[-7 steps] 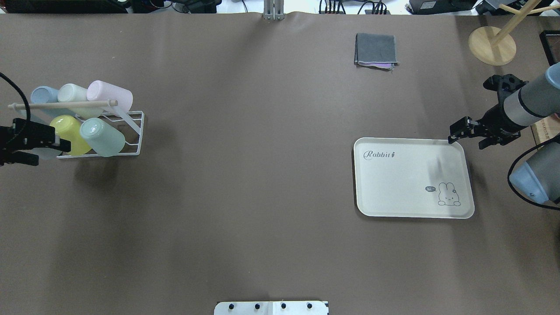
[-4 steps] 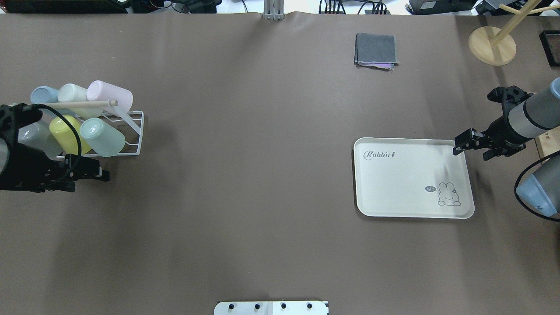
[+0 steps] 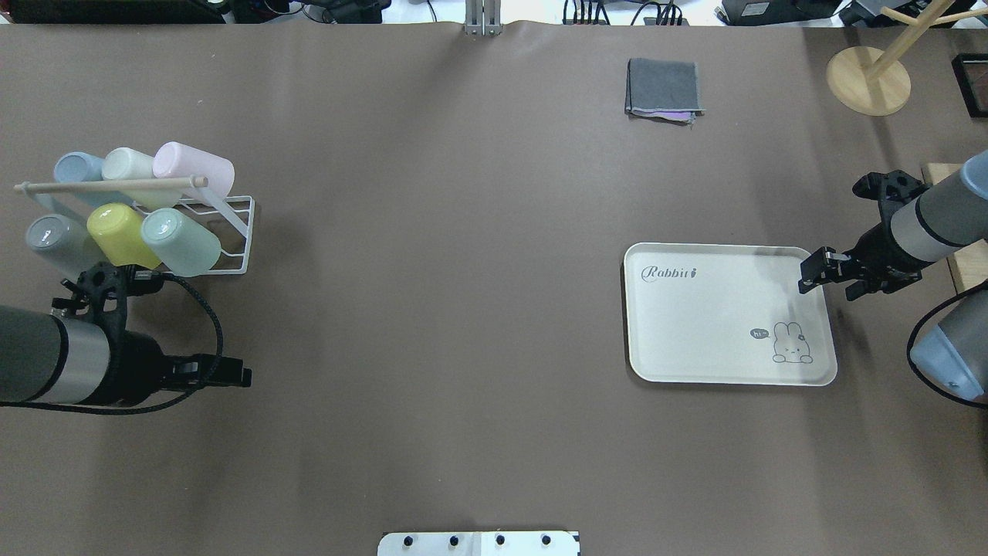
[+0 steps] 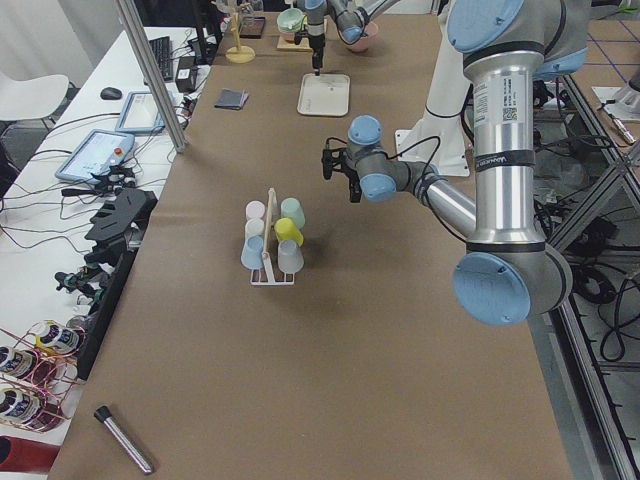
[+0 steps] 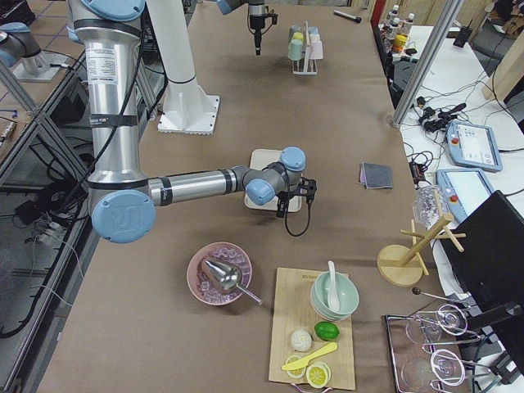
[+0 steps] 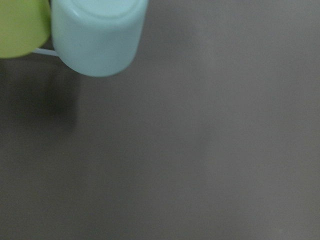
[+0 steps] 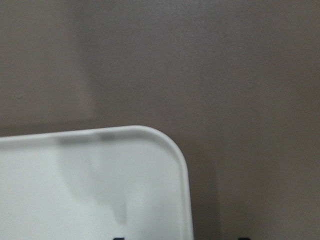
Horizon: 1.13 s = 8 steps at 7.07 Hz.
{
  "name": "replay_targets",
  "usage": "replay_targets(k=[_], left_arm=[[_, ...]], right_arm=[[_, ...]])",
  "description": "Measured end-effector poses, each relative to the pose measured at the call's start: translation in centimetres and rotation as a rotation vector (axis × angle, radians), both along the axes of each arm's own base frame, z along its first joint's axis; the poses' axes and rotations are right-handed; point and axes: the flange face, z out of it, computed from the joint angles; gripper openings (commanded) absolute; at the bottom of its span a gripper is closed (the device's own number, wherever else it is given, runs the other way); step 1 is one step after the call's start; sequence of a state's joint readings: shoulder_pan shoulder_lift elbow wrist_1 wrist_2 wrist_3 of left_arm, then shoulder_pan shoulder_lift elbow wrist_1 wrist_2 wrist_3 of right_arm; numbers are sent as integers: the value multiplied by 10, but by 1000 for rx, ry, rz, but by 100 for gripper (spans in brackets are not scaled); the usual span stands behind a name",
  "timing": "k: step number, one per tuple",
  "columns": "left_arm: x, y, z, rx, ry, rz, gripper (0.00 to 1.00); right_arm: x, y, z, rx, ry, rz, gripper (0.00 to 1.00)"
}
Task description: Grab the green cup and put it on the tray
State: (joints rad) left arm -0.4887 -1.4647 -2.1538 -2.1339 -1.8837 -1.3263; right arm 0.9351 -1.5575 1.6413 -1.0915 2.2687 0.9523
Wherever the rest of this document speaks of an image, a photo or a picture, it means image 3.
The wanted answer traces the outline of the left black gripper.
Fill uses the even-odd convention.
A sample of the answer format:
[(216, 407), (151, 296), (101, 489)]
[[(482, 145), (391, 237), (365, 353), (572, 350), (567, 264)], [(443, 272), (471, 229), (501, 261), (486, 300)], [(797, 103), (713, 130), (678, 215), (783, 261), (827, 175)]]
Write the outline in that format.
[(250, 388), (251, 372), (251, 369), (244, 365), (243, 360), (232, 360), (214, 354), (169, 356), (160, 388), (173, 392), (205, 387)]

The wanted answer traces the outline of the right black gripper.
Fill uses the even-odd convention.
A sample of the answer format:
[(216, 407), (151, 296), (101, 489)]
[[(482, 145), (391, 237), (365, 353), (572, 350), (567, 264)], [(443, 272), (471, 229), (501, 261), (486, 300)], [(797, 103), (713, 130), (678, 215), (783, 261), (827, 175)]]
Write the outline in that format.
[(800, 294), (829, 283), (851, 280), (847, 300), (882, 292), (893, 294), (923, 278), (923, 263), (898, 245), (884, 225), (869, 229), (853, 249), (837, 253), (820, 247), (800, 263)]

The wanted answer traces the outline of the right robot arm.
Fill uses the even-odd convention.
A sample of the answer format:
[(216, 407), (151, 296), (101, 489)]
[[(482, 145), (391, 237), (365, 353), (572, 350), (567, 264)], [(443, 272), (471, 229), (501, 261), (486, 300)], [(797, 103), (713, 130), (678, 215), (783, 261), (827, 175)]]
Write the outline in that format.
[[(987, 236), (985, 154), (974, 155), (933, 186), (903, 171), (871, 172), (851, 190), (875, 201), (880, 221), (849, 250), (821, 247), (806, 257), (798, 282), (802, 294), (827, 283), (847, 283), (847, 300), (892, 294), (920, 281), (925, 268)], [(986, 408), (986, 320), (985, 283), (929, 310), (905, 347), (914, 376), (946, 400)]]

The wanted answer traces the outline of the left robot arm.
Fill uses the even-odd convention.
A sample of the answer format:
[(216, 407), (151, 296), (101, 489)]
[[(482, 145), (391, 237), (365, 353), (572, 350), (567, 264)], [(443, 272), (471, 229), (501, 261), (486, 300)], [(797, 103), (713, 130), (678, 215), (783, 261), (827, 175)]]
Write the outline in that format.
[(111, 337), (79, 319), (2, 307), (1, 400), (5, 404), (134, 407), (159, 391), (243, 387), (243, 361), (208, 353), (168, 356), (152, 338)]

